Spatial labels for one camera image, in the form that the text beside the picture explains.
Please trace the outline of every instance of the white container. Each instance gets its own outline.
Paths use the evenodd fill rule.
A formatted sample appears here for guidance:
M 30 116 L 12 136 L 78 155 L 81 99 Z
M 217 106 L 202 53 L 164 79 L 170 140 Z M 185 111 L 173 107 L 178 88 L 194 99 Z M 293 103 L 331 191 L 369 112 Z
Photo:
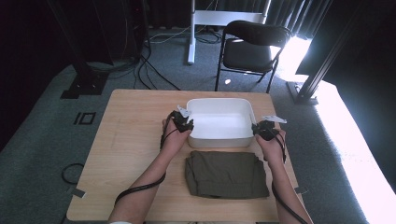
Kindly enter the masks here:
M 240 98 L 203 98 L 187 102 L 194 129 L 191 147 L 248 147 L 256 123 L 248 100 Z

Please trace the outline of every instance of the table top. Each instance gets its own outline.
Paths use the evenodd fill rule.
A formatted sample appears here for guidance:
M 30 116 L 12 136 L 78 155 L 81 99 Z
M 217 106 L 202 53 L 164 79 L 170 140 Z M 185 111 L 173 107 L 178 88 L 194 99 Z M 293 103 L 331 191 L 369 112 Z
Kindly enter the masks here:
M 157 156 L 162 120 L 177 110 L 177 105 L 186 108 L 189 100 L 197 98 L 246 99 L 250 101 L 257 121 L 263 115 L 275 114 L 271 97 L 265 93 L 115 90 L 78 181 L 77 189 L 86 194 L 83 198 L 73 196 L 67 218 L 74 221 L 107 220 L 117 196 L 128 189 Z M 262 160 L 262 151 L 255 140 L 249 147 L 233 148 L 192 148 L 186 142 L 169 165 L 146 220 L 278 221 L 272 193 L 268 198 L 250 200 L 191 196 L 184 177 L 184 165 L 193 150 L 254 152 Z M 264 169 L 267 186 L 271 189 L 272 175 L 266 162 Z M 290 160 L 286 162 L 286 169 L 292 185 L 297 187 Z

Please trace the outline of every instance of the person's right arm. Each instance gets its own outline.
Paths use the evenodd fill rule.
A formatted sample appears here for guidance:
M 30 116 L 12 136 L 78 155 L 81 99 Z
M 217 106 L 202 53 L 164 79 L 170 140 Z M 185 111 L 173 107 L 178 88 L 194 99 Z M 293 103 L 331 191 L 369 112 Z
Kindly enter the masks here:
M 285 132 L 280 130 L 279 134 L 285 139 Z M 266 141 L 256 134 L 256 140 L 262 148 L 262 153 L 268 166 L 271 169 L 273 182 L 277 194 L 282 201 L 300 216 L 306 223 L 313 223 L 311 217 L 306 212 L 303 204 L 300 202 L 297 194 L 294 191 L 293 185 L 290 183 L 288 173 L 286 172 L 283 163 L 282 148 L 279 143 L 274 139 Z M 292 214 L 290 214 L 280 203 L 276 200 L 277 214 L 281 223 L 300 223 Z

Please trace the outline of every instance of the dark green folded garment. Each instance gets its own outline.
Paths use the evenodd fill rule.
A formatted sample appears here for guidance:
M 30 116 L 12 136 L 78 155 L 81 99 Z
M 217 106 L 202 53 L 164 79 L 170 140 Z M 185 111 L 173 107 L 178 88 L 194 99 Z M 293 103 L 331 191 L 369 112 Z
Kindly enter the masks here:
M 268 197 L 262 161 L 250 152 L 193 151 L 186 159 L 191 195 L 206 198 Z

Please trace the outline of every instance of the person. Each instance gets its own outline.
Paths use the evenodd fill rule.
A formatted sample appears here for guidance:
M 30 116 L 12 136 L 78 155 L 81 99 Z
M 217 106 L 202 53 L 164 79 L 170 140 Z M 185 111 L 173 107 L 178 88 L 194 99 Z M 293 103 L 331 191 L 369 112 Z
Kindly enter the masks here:
M 146 171 L 136 179 L 130 188 L 154 183 L 161 179 L 163 174 L 166 172 L 166 168 L 176 154 L 181 150 L 188 136 L 191 134 L 190 130 L 184 133 L 179 132 L 175 123 L 171 119 L 168 125 L 165 125 L 165 120 L 163 120 L 163 128 L 166 129 L 164 130 L 164 136 L 166 137 L 163 142 L 163 148 Z M 279 130 L 279 134 L 281 135 L 281 138 L 279 139 L 284 140 L 286 133 Z M 275 139 L 266 141 L 257 134 L 255 138 L 262 148 L 263 156 L 271 169 L 277 194 L 281 197 L 282 201 L 303 220 L 305 220 L 306 223 L 312 223 L 310 216 L 298 199 L 293 186 L 290 183 L 283 163 L 283 153 L 279 143 Z M 150 189 L 127 194 L 120 198 L 108 218 L 108 223 L 143 223 L 159 186 L 160 185 L 157 185 Z M 279 201 L 276 201 L 276 209 L 281 223 L 300 223 L 279 203 Z

